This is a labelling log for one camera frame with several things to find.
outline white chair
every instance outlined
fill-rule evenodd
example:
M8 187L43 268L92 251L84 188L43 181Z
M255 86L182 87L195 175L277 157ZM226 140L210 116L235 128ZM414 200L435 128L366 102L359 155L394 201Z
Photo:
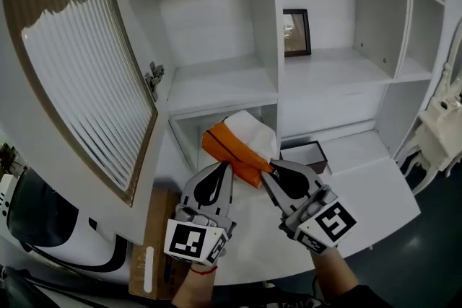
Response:
M420 126L401 150L398 164L419 152L409 164L405 177L415 165L427 171L423 181L412 191L417 195L446 170L449 176L453 166L462 158L462 21L459 22L444 66L443 77L428 108L419 114Z

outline red string bracelet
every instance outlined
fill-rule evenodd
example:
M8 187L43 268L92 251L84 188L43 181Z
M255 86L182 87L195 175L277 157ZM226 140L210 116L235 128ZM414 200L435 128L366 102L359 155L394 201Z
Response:
M191 270L194 272L194 273L198 273L199 275L209 275L210 273L213 273L215 272L215 270L218 268L218 266L216 265L215 267L213 267L211 270L205 270L204 272L199 272L198 270L194 270L192 267L191 267Z

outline white cabinet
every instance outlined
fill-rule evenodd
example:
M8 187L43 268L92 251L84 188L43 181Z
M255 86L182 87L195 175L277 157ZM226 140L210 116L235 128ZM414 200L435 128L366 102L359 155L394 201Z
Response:
M268 124L279 143L373 131L371 147L383 143L376 151L382 159L384 151L395 156L437 79L445 0L115 1L141 75L151 61L165 67L133 204L112 193L62 136L19 64L4 19L3 61L11 63L1 65L0 126L65 198L134 242L143 239L154 179L178 166L170 177L182 182L190 173L185 163L195 173L213 161L201 135L233 112L245 109ZM310 56L284 58L284 8L307 9ZM12 86L20 91L15 97ZM162 141L168 121L172 130Z

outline black sleeve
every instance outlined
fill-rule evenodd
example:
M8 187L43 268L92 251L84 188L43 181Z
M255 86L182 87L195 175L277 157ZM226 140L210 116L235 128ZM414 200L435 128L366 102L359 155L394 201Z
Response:
M358 285L332 302L331 307L374 307L390 308L369 286Z

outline orange cloth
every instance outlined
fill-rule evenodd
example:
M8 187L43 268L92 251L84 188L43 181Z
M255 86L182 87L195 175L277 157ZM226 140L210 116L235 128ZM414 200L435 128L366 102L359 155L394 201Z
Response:
M229 162L232 171L253 187L260 186L260 171L273 172L268 162L239 140L224 122L204 132L202 148L220 162Z

